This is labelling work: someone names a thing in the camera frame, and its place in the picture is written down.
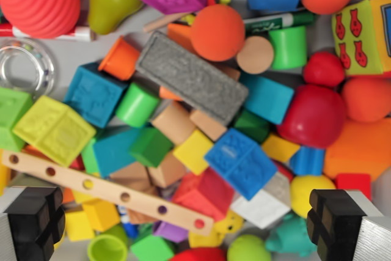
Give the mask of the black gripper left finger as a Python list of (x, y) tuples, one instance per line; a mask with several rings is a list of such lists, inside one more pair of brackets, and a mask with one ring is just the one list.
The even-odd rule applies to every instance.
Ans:
[(58, 187), (13, 186), (1, 196), (1, 260), (49, 260), (65, 229)]

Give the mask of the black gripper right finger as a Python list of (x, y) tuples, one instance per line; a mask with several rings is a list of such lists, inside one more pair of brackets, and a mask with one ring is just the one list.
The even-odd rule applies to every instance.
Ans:
[(359, 190), (314, 189), (307, 231), (321, 260), (390, 260), (390, 218)]

